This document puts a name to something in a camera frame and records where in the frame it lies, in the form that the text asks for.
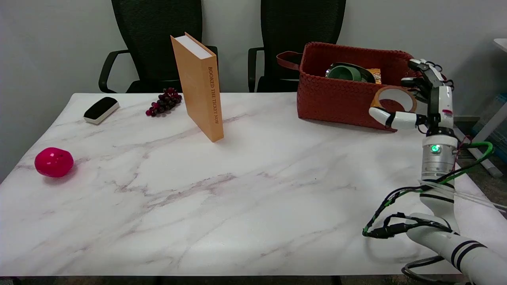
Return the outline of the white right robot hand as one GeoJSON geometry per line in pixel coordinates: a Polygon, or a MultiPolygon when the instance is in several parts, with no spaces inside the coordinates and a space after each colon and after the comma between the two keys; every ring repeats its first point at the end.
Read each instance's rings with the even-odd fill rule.
{"type": "Polygon", "coordinates": [[[386,128],[395,130],[414,129],[419,125],[427,128],[452,128],[454,125],[454,113],[452,92],[454,83],[442,74],[442,67],[425,59],[410,59],[408,67],[412,71],[419,72],[421,77],[402,78],[402,88],[396,88],[402,97],[398,102],[404,111],[389,112],[382,107],[382,99],[392,100],[393,92],[388,88],[380,89],[374,96],[369,108],[369,115],[386,128]],[[426,115],[418,115],[416,109],[416,97],[404,88],[417,90],[426,99],[426,115]]]}

